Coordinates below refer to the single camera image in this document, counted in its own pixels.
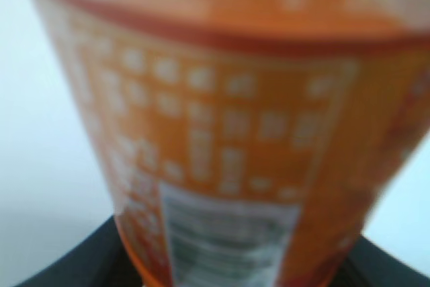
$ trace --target instant noodle cup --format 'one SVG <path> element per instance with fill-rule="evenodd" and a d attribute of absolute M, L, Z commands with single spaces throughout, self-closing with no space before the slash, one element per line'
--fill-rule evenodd
<path fill-rule="evenodd" d="M 430 121 L 430 0 L 36 0 L 148 287 L 322 287 Z"/>

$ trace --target white background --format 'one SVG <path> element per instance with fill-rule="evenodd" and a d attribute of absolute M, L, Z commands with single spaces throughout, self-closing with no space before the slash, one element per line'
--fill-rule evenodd
<path fill-rule="evenodd" d="M 430 276 L 430 138 L 365 235 Z M 45 268 L 112 213 L 95 157 L 30 0 L 0 0 L 0 287 Z"/>

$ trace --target orange cup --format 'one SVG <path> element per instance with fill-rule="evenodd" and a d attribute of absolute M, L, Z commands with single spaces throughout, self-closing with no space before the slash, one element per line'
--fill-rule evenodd
<path fill-rule="evenodd" d="M 379 1 L 36 0 L 148 287 L 327 285 L 429 127 Z"/>

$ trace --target black surface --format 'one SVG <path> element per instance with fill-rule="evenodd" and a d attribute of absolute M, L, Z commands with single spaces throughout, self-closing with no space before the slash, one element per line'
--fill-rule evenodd
<path fill-rule="evenodd" d="M 111 218 L 76 249 L 17 287 L 141 286 Z M 330 287 L 430 287 L 430 280 L 361 238 Z"/>

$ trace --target barcode label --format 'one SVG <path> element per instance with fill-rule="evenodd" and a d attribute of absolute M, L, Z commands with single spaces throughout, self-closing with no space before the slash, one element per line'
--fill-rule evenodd
<path fill-rule="evenodd" d="M 273 287 L 299 205 L 230 202 L 161 184 L 175 287 Z"/>

